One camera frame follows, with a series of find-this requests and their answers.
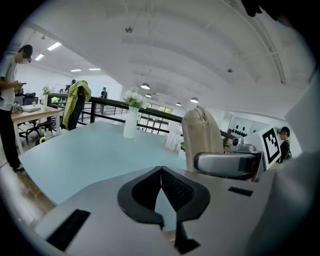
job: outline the desk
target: desk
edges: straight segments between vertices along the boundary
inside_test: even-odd
[[[187,168],[177,152],[164,149],[165,136],[137,130],[134,139],[127,139],[123,130],[123,125],[94,122],[39,144],[19,159],[57,205],[90,184],[136,170]]]
[[[19,136],[19,130],[18,130],[18,124],[28,122],[31,120],[38,119],[40,123],[41,118],[48,118],[48,117],[53,117],[56,116],[56,131],[60,131],[60,109],[56,109],[53,107],[46,106],[44,107],[43,105],[36,105],[38,107],[41,107],[41,110],[34,111],[34,112],[22,112],[22,113],[14,113],[11,114],[11,119],[13,121],[13,127],[14,127],[14,134],[15,134],[15,139],[16,143],[18,144],[20,153],[22,154],[24,152],[22,148],[22,144],[20,141],[20,136]]]

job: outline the wooden floor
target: wooden floor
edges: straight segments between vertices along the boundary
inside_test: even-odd
[[[23,130],[32,125],[21,125]],[[24,151],[35,146],[38,134],[34,131],[29,136],[27,144],[25,138],[20,138]],[[19,221],[33,228],[55,205],[39,190],[36,184],[24,171],[14,173],[7,163],[0,139],[0,180],[5,196],[16,211]]]

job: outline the white vase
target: white vase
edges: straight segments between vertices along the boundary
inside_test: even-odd
[[[43,108],[45,108],[46,106],[48,106],[48,95],[44,95],[44,100],[43,100]]]
[[[137,130],[139,108],[129,106],[129,112],[125,119],[123,137],[127,139],[133,139]]]

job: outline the shoe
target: shoe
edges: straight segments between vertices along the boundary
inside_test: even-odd
[[[22,172],[25,170],[25,168],[23,167],[22,163],[20,163],[19,167],[17,167],[17,168],[12,168],[12,169],[13,169],[13,171],[14,171],[15,173],[22,173]]]

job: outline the beige bag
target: beige bag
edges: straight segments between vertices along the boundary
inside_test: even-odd
[[[197,172],[194,168],[194,157],[197,153],[224,152],[219,127],[213,116],[204,108],[198,106],[184,115],[182,131],[188,171]]]

